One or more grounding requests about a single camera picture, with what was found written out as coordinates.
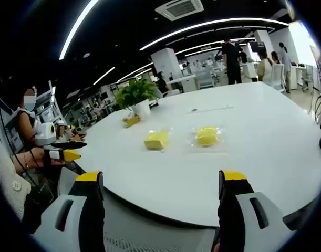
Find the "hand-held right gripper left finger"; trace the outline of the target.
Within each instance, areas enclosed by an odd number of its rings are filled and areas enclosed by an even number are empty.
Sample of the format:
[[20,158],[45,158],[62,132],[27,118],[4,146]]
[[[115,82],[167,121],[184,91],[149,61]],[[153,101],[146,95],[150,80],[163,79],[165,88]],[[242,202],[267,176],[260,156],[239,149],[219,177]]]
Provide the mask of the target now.
[[41,215],[34,232],[44,251],[105,251],[102,172],[78,176]]

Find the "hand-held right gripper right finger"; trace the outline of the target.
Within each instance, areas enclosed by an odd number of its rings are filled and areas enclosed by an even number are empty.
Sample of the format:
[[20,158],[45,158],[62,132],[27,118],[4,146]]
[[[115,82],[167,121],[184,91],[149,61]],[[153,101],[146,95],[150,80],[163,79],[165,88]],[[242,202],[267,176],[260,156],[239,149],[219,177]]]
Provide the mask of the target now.
[[294,234],[240,172],[219,171],[219,201],[220,251],[279,251]]

